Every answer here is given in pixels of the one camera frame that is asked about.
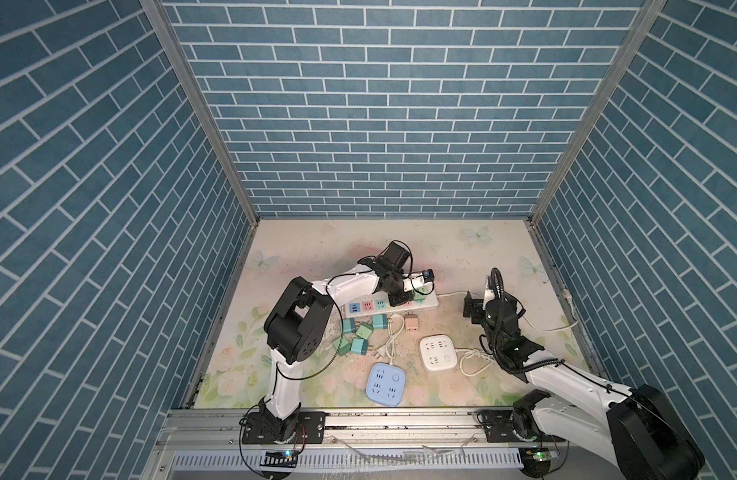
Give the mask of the white long power strip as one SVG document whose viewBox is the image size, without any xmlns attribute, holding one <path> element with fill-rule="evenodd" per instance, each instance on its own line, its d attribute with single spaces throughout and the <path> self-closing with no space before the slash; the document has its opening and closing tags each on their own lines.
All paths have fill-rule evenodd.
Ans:
<svg viewBox="0 0 737 480">
<path fill-rule="evenodd" d="M 416 295 L 412 301 L 398 306 L 390 306 L 388 294 L 380 292 L 373 295 L 362 296 L 344 304 L 340 311 L 346 318 L 369 317 L 377 314 L 402 314 L 404 312 L 417 312 L 425 309 L 435 309 L 439 306 L 439 298 L 435 292 L 428 296 Z"/>
</svg>

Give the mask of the pink plug adapter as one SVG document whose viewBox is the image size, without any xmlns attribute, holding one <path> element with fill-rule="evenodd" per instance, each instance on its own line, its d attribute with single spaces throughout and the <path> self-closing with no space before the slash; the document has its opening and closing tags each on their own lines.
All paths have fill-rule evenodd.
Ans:
<svg viewBox="0 0 737 480">
<path fill-rule="evenodd" d="M 420 320 L 418 316 L 410 314 L 404 318 L 404 326 L 407 331 L 415 332 L 420 329 Z"/>
</svg>

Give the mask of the teal plug adapter lower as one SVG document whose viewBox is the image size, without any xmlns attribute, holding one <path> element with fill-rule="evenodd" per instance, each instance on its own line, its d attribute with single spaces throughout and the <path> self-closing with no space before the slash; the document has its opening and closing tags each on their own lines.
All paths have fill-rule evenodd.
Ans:
<svg viewBox="0 0 737 480">
<path fill-rule="evenodd" d="M 356 355 L 365 356 L 368 353 L 369 342 L 368 340 L 360 337 L 355 337 L 350 344 L 350 352 Z"/>
</svg>

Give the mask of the teal plug adapter left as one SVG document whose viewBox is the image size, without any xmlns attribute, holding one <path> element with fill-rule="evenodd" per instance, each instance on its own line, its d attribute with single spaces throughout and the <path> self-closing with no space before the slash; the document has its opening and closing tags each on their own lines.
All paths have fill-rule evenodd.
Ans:
<svg viewBox="0 0 737 480">
<path fill-rule="evenodd" d="M 342 332 L 342 335 L 355 334 L 357 329 L 358 325 L 356 325 L 354 318 L 346 318 L 340 322 L 340 332 Z"/>
</svg>

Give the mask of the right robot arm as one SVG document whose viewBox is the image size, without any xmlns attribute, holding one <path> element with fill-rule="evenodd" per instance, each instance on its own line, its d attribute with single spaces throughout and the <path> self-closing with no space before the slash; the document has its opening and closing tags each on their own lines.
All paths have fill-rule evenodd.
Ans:
<svg viewBox="0 0 737 480">
<path fill-rule="evenodd" d="M 465 300 L 464 316 L 484 329 L 488 354 L 533 388 L 513 407 L 518 438 L 563 438 L 612 463 L 627 479 L 699 476 L 704 453 L 664 392 L 612 382 L 550 354 L 522 334 L 524 314 L 498 268 L 487 277 L 482 301 Z"/>
</svg>

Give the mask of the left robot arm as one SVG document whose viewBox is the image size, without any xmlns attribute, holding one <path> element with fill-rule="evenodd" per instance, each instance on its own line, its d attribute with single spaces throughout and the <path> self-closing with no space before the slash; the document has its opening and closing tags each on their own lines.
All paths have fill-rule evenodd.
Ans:
<svg viewBox="0 0 737 480">
<path fill-rule="evenodd" d="M 290 420 L 300 409 L 304 362 L 320 347 L 332 312 L 360 298 L 383 292 L 390 306 L 412 301 L 435 284 L 432 270 L 416 271 L 408 245 L 392 241 L 382 252 L 327 280 L 290 280 L 264 322 L 270 347 L 270 387 L 262 405 L 272 419 Z"/>
</svg>

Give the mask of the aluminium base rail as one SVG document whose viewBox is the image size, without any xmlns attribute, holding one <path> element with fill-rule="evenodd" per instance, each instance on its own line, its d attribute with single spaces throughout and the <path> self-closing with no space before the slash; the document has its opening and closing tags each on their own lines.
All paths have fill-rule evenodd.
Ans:
<svg viewBox="0 0 737 480">
<path fill-rule="evenodd" d="M 326 414 L 322 442 L 272 445 L 240 440 L 242 420 L 250 412 L 174 410 L 143 476 L 246 473 L 254 479 L 292 479 L 298 474 L 475 469 L 546 474 L 559 467 L 561 456 L 553 448 L 568 440 L 526 442 L 513 426 L 515 440 L 488 442 L 476 420 L 488 408 L 494 407 L 304 409 Z"/>
</svg>

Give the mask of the blue square power socket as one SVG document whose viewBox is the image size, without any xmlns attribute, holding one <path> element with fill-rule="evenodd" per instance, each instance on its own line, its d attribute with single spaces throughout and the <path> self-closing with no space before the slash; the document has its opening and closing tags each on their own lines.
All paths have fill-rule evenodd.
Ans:
<svg viewBox="0 0 737 480">
<path fill-rule="evenodd" d="M 404 370 L 386 363 L 376 363 L 366 382 L 366 397 L 386 407 L 400 405 L 406 388 Z"/>
</svg>

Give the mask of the teal plug adapter top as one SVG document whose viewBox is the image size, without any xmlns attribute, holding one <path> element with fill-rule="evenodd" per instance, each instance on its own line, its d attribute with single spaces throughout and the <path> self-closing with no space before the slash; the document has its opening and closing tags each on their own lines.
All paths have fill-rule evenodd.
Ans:
<svg viewBox="0 0 737 480">
<path fill-rule="evenodd" d="M 386 316 L 386 314 L 373 315 L 372 326 L 374 330 L 387 330 L 389 328 L 388 316 Z"/>
</svg>

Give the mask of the white square power socket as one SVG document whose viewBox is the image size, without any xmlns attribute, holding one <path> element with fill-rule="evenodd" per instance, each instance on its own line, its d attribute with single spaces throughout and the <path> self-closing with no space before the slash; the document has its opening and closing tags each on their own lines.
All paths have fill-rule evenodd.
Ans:
<svg viewBox="0 0 737 480">
<path fill-rule="evenodd" d="M 452 370 L 458 366 L 458 354 L 450 336 L 437 334 L 420 341 L 420 352 L 424 368 L 428 372 Z"/>
</svg>

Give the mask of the teal plug adapter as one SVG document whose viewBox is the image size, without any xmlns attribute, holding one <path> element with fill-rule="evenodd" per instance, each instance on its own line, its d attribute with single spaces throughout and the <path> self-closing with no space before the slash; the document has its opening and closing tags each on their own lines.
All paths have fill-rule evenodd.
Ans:
<svg viewBox="0 0 737 480">
<path fill-rule="evenodd" d="M 340 322 L 340 332 L 342 332 L 342 335 L 355 334 L 357 329 L 358 325 L 356 325 L 354 318 L 346 318 Z"/>
<path fill-rule="evenodd" d="M 374 330 L 387 330 L 389 328 L 388 316 L 386 316 L 386 314 L 373 315 L 372 326 Z"/>
<path fill-rule="evenodd" d="M 350 352 L 356 355 L 365 356 L 368 353 L 369 342 L 368 340 L 360 337 L 355 337 L 350 344 Z"/>
</svg>

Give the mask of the green plug adapter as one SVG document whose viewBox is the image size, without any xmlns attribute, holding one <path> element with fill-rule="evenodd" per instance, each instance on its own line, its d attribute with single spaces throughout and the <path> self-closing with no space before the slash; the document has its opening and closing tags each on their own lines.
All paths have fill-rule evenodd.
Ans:
<svg viewBox="0 0 737 480">
<path fill-rule="evenodd" d="M 374 331 L 374 326 L 372 326 L 372 324 L 364 322 L 356 328 L 356 338 L 369 341 Z"/>
<path fill-rule="evenodd" d="M 424 303 L 426 301 L 426 299 L 430 295 L 432 295 L 433 293 L 434 293 L 434 291 L 431 288 L 428 288 L 428 287 L 423 287 L 423 288 L 420 288 L 420 289 L 416 289 L 414 291 L 414 302 L 415 303 L 418 303 L 418 304 Z"/>
<path fill-rule="evenodd" d="M 336 350 L 336 355 L 342 357 L 346 356 L 346 354 L 348 354 L 352 349 L 352 341 L 346 337 L 340 337 L 336 338 L 336 340 L 332 342 L 332 346 L 334 346 L 334 350 Z"/>
</svg>

